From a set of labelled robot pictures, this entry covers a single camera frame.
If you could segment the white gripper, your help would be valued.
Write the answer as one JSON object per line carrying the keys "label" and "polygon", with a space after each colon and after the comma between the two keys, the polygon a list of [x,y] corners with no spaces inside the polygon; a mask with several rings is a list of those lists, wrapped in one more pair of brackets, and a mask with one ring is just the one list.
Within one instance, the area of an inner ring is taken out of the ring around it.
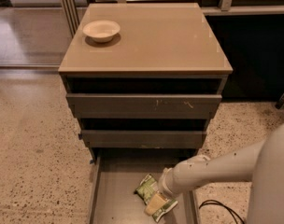
{"label": "white gripper", "polygon": [[159,191],[161,193],[155,192],[150,198],[150,201],[145,208],[145,213],[148,216],[155,214],[167,203],[167,199],[162,195],[162,193],[169,197],[177,197],[182,192],[182,186],[179,181],[180,178],[181,173],[179,168],[174,167],[163,169],[163,173],[158,182]]}

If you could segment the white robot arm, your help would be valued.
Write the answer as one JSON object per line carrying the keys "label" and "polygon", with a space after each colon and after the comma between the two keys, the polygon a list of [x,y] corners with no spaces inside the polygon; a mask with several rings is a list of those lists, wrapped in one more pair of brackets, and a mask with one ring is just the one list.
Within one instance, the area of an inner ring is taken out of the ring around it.
{"label": "white robot arm", "polygon": [[167,198],[210,183],[247,181],[247,224],[284,224],[284,124],[261,142],[235,152],[215,159],[197,155],[165,169],[146,213],[154,214]]}

